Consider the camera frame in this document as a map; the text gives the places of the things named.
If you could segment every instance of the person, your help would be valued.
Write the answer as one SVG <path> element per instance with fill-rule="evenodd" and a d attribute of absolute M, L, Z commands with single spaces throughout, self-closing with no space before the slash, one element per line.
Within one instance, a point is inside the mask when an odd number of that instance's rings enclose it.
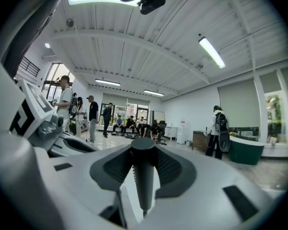
<path fill-rule="evenodd" d="M 151 129 L 147 131 L 146 136 L 147 138 L 151 138 L 152 140 L 156 140 L 157 143 L 160 143 L 161 137 L 163 136 L 163 130 L 157 122 L 154 122 Z"/>
<path fill-rule="evenodd" d="M 123 132 L 124 127 L 123 127 L 123 120 L 121 118 L 121 115 L 118 116 L 118 119 L 116 120 L 116 125 L 113 126 L 113 132 L 115 132 L 116 128 L 121 128 L 121 132 Z"/>
<path fill-rule="evenodd" d="M 77 137 L 81 137 L 81 126 L 83 124 L 83 116 L 84 116 L 84 104 L 82 97 L 77 98 L 77 113 L 76 113 L 76 128 L 77 128 Z"/>
<path fill-rule="evenodd" d="M 140 137 L 144 138 L 146 137 L 147 131 L 151 129 L 151 126 L 149 124 L 143 124 L 140 131 Z"/>
<path fill-rule="evenodd" d="M 127 119 L 127 123 L 124 126 L 124 133 L 126 133 L 126 129 L 128 129 L 128 128 L 131 128 L 132 129 L 132 133 L 134 133 L 135 122 L 133 120 L 133 116 L 132 115 Z"/>
<path fill-rule="evenodd" d="M 66 130 L 66 126 L 69 123 L 69 108 L 72 102 L 72 89 L 69 86 L 69 77 L 64 75 L 61 77 L 60 86 L 62 88 L 62 93 L 59 98 L 59 102 L 55 103 L 57 106 L 57 114 L 63 116 L 63 131 Z"/>
<path fill-rule="evenodd" d="M 136 130 L 138 131 L 138 134 L 140 134 L 140 129 L 143 124 L 146 124 L 146 121 L 144 120 L 144 117 L 141 117 L 141 119 L 138 119 L 135 123 Z"/>
<path fill-rule="evenodd" d="M 107 129 L 108 129 L 108 126 L 109 126 L 109 123 L 110 123 L 110 119 L 111 119 L 111 116 L 112 116 L 112 103 L 110 102 L 108 107 L 106 107 L 104 109 L 104 112 L 103 112 L 103 117 L 104 117 L 104 137 L 105 138 L 108 138 L 108 134 L 107 134 Z"/>
<path fill-rule="evenodd" d="M 219 114 L 225 115 L 222 108 L 215 105 L 213 108 L 213 114 L 212 114 L 210 126 L 208 127 L 208 130 L 206 132 L 204 132 L 204 135 L 207 136 L 210 134 L 209 144 L 208 144 L 208 148 L 207 148 L 205 155 L 212 157 L 213 151 L 214 151 L 215 146 L 216 146 L 215 158 L 221 160 L 223 152 L 221 151 L 220 144 L 219 144 L 219 134 L 220 133 L 219 133 L 219 131 L 216 131 L 216 117 Z"/>
<path fill-rule="evenodd" d="M 94 96 L 90 95 L 87 97 L 90 104 L 90 112 L 88 119 L 90 120 L 90 143 L 95 142 L 95 129 L 96 124 L 98 124 L 98 104 L 94 101 Z"/>

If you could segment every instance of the white pillar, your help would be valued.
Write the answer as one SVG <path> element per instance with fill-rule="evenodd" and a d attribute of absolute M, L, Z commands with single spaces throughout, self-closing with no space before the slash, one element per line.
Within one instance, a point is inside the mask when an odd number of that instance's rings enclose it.
<path fill-rule="evenodd" d="M 256 71 L 253 72 L 254 83 L 257 91 L 257 97 L 260 109 L 260 136 L 259 142 L 266 143 L 268 137 L 268 113 L 265 103 L 264 88 Z"/>
<path fill-rule="evenodd" d="M 284 79 L 284 76 L 280 69 L 276 70 L 276 74 L 280 83 L 280 86 L 283 90 L 283 101 L 284 101 L 284 108 L 285 108 L 285 126 L 286 126 L 286 139 L 288 145 L 288 88 Z"/>

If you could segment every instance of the man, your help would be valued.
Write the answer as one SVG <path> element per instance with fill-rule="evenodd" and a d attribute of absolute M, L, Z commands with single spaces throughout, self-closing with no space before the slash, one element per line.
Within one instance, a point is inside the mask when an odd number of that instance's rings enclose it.
<path fill-rule="evenodd" d="M 121 118 L 121 115 L 119 115 L 118 119 L 116 120 L 116 125 L 113 126 L 113 132 L 115 132 L 116 128 L 121 128 L 121 132 L 123 132 L 124 127 L 123 127 L 123 120 Z"/>
<path fill-rule="evenodd" d="M 135 128 L 135 122 L 133 120 L 133 116 L 131 115 L 130 118 L 127 119 L 127 123 L 124 126 L 124 133 L 126 133 L 126 129 L 131 128 L 132 133 L 134 133 L 134 128 Z"/>
<path fill-rule="evenodd" d="M 149 124 L 143 124 L 141 127 L 141 133 L 140 136 L 142 138 L 146 137 L 147 131 L 150 130 L 152 127 Z"/>
<path fill-rule="evenodd" d="M 146 124 L 144 117 L 141 117 L 141 119 L 136 121 L 135 126 L 136 126 L 136 130 L 138 131 L 138 134 L 140 134 L 140 128 L 142 127 L 143 124 Z"/>
<path fill-rule="evenodd" d="M 98 124 L 98 104 L 94 101 L 94 96 L 92 95 L 87 97 L 87 99 L 91 103 L 88 119 L 90 120 L 90 142 L 93 144 L 95 142 L 96 124 Z"/>
<path fill-rule="evenodd" d="M 63 131 L 66 130 L 66 126 L 69 122 L 69 108 L 72 101 L 72 89 L 69 86 L 69 77 L 64 75 L 61 77 L 60 86 L 62 88 L 62 93 L 58 103 L 55 103 L 54 106 L 57 106 L 57 114 L 63 116 Z"/>
<path fill-rule="evenodd" d="M 108 126 L 109 126 L 109 123 L 110 123 L 110 119 L 111 119 L 111 116 L 112 116 L 112 103 L 110 102 L 108 107 L 106 107 L 104 109 L 104 112 L 103 112 L 103 117 L 104 117 L 104 137 L 105 138 L 108 138 L 108 134 L 107 134 L 107 129 L 108 129 Z"/>
<path fill-rule="evenodd" d="M 154 122 L 151 130 L 148 130 L 147 132 L 147 138 L 156 140 L 157 144 L 160 143 L 162 135 L 163 135 L 162 128 L 158 125 L 157 122 Z"/>

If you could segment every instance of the green bathtub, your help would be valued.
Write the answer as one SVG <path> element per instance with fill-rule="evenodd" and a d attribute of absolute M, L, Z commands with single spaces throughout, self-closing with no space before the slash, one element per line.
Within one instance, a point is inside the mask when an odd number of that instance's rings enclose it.
<path fill-rule="evenodd" d="M 256 165 L 264 150 L 264 143 L 230 137 L 229 158 L 233 162 Z"/>

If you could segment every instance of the railing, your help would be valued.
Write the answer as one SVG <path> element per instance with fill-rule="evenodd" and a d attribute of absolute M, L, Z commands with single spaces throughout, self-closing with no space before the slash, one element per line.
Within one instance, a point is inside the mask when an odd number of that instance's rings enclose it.
<path fill-rule="evenodd" d="M 36 65 L 34 65 L 30 60 L 28 60 L 26 57 L 22 59 L 20 62 L 19 67 L 27 71 L 28 73 L 32 74 L 34 77 L 38 75 L 38 72 L 40 71 L 40 68 L 38 68 Z"/>

